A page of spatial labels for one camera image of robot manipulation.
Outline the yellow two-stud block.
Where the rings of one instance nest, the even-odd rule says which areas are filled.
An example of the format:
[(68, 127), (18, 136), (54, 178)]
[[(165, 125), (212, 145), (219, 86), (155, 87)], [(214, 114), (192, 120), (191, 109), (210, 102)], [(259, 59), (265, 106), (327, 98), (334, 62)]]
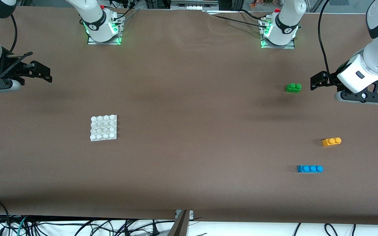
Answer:
[(322, 140), (322, 144), (323, 144), (324, 147), (339, 145), (341, 143), (342, 143), (342, 139), (340, 137), (327, 138), (327, 139)]

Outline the white studded base plate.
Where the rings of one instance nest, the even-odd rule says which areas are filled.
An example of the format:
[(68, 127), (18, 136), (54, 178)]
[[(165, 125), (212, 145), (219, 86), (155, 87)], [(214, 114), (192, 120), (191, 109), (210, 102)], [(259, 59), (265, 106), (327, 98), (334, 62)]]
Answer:
[(117, 139), (117, 115), (91, 117), (90, 141), (105, 141)]

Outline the blue three-stud block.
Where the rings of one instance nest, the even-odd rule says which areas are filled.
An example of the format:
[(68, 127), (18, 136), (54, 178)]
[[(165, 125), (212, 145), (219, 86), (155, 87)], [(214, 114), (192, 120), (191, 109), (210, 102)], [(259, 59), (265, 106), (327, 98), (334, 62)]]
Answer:
[(298, 165), (297, 173), (322, 173), (323, 166), (320, 165)]

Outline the orange background object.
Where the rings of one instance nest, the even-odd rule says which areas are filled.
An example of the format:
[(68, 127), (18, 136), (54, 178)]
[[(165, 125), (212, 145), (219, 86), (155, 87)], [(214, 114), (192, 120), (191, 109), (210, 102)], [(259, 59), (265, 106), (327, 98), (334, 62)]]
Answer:
[(250, 3), (251, 9), (255, 9), (258, 6), (270, 6), (274, 3), (274, 0), (252, 0)]

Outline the brown table cover sheet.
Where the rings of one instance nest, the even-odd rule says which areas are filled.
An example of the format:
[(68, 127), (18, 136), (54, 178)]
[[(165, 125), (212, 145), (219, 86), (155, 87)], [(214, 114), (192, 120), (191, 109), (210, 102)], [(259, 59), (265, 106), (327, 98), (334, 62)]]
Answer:
[[(14, 52), (32, 51), (25, 61), (53, 82), (0, 93), (9, 213), (378, 224), (378, 106), (310, 91), (325, 68), (317, 13), (293, 50), (262, 49), (255, 27), (202, 11), (139, 10), (121, 45), (88, 45), (73, 8), (14, 16)], [(117, 139), (90, 141), (91, 117), (112, 114)]]

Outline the dark metal beam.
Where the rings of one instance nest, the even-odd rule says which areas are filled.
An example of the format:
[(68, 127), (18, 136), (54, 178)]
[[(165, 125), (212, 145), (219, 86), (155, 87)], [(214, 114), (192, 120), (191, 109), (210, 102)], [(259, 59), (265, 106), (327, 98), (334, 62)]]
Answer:
[(189, 210), (183, 210), (177, 220), (175, 220), (167, 236), (187, 236), (190, 221), (189, 216)]

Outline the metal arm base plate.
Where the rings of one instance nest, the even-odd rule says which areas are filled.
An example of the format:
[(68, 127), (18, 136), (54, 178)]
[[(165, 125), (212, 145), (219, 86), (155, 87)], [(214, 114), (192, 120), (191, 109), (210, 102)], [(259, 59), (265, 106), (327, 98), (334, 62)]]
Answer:
[(288, 28), (289, 33), (284, 33), (284, 31), (277, 25), (273, 25), (273, 21), (270, 18), (262, 18), (258, 20), (260, 26), (264, 28), (260, 29), (261, 35), (261, 48), (269, 49), (294, 49), (294, 37), (296, 36), (296, 31), (298, 27), (294, 30)]
[(123, 28), (124, 28), (124, 19), (120, 18), (118, 20), (114, 20), (113, 22), (108, 24), (109, 33), (111, 33), (111, 39), (98, 42), (94, 40), (92, 37), (88, 35), (87, 44), (89, 45), (121, 45), (122, 42), (122, 35), (123, 35)]

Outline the aluminium frame profile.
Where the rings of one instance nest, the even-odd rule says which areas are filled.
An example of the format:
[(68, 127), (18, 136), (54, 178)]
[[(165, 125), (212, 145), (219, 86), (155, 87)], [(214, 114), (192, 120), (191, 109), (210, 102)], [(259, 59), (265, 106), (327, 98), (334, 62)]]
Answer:
[(219, 10), (218, 0), (170, 0), (171, 10)]

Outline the silver metal bracket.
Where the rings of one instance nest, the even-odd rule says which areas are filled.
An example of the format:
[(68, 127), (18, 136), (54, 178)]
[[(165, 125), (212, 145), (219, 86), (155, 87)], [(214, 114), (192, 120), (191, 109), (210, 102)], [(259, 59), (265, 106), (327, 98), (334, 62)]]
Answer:
[[(182, 213), (182, 211), (183, 211), (182, 209), (177, 209), (175, 211), (175, 220), (177, 220), (177, 218), (179, 217), (180, 213)], [(194, 211), (189, 210), (189, 213), (190, 213), (189, 220), (193, 221), (194, 220)]]

